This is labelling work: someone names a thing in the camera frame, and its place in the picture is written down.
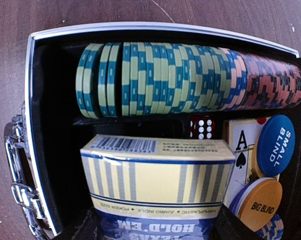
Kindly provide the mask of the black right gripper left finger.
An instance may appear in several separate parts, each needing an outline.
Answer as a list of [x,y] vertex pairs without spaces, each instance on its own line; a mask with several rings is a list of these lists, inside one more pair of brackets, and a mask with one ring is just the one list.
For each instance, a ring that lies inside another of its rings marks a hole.
[[81,213],[53,240],[101,240],[102,232],[96,210],[91,207]]

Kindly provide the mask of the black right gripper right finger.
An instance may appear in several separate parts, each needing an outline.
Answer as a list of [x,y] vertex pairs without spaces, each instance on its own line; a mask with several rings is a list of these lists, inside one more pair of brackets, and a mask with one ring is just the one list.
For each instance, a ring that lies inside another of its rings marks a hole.
[[262,240],[245,226],[225,205],[221,205],[213,230],[212,240]]

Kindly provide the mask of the orange big blind button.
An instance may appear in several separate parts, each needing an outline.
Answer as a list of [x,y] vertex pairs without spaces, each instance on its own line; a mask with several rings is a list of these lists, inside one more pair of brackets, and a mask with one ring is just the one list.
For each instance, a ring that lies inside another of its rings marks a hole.
[[234,215],[250,230],[256,232],[265,226],[275,215],[283,196],[279,181],[271,177],[262,177],[242,192]]

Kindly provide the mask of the Texas Hold'em card box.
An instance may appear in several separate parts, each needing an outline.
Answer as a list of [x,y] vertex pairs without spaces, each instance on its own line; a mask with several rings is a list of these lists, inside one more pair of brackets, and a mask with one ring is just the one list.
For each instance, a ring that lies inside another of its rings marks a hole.
[[96,135],[80,150],[104,240],[207,240],[235,155],[223,140]]

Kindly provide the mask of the aluminium poker case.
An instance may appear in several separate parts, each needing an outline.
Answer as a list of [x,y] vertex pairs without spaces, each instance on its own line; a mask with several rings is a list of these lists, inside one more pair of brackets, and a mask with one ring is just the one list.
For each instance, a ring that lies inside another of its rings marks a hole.
[[[76,71],[82,52],[92,43],[124,42],[226,48],[290,63],[301,70],[301,52],[293,48],[245,34],[196,25],[109,22],[32,33],[26,52],[25,100],[21,114],[15,115],[6,125],[4,139],[12,177],[11,191],[34,237],[52,240],[80,214],[94,208],[80,150],[96,135],[225,141],[223,122],[226,120],[269,119],[285,115],[292,121],[295,131],[292,158],[282,173],[264,177],[274,178],[282,186],[281,202],[275,213],[284,224],[281,240],[301,240],[301,102],[293,107],[272,109],[98,119],[83,116],[75,93]],[[192,116],[211,116],[214,119],[216,130],[213,139],[190,138]]]

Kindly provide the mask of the red translucent die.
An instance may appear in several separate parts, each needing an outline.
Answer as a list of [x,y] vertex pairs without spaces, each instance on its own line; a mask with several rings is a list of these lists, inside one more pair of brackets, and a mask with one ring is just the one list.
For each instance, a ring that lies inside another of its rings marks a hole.
[[213,139],[216,132],[216,123],[209,115],[195,115],[189,120],[189,137],[191,139]]

